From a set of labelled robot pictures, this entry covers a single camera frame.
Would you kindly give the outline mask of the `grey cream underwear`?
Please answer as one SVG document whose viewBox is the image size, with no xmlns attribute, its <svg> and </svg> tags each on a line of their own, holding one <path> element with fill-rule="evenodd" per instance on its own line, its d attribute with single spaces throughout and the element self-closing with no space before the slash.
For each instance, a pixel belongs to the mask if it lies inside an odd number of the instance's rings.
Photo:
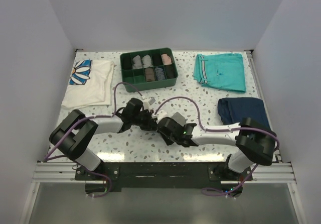
<svg viewBox="0 0 321 224">
<path fill-rule="evenodd" d="M 184 116 L 182 116 L 179 112 L 176 112 L 172 115 L 172 119 L 176 121 L 181 126 L 184 126 L 186 124 L 186 119 Z"/>
</svg>

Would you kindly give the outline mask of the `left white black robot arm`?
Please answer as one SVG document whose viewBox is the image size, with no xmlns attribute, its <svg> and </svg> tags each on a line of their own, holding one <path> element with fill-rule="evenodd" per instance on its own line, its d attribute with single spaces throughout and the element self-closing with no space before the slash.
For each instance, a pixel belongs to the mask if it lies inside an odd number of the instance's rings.
<svg viewBox="0 0 321 224">
<path fill-rule="evenodd" d="M 153 112 L 143 107 L 122 107 L 115 115 L 90 116 L 73 110 L 50 134 L 49 142 L 68 159 L 86 168 L 86 174 L 93 180 L 104 174 L 103 161 L 94 154 L 88 145 L 94 135 L 103 133 L 123 133 L 132 126 L 144 131 L 156 131 L 156 118 Z"/>
</svg>

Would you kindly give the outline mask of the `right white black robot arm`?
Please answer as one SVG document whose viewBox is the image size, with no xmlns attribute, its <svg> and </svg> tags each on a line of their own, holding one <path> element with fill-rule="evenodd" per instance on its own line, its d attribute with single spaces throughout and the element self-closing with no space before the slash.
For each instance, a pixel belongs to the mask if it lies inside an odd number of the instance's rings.
<svg viewBox="0 0 321 224">
<path fill-rule="evenodd" d="M 224 176 L 229 180 L 235 180 L 253 164 L 270 166 L 275 151 L 276 134 L 251 118 L 202 130 L 198 124 L 181 125 L 166 117 L 159 121 L 157 132 L 168 145 L 176 143 L 186 148 L 211 144 L 237 147 L 238 151 L 227 157 L 223 168 Z"/>
</svg>

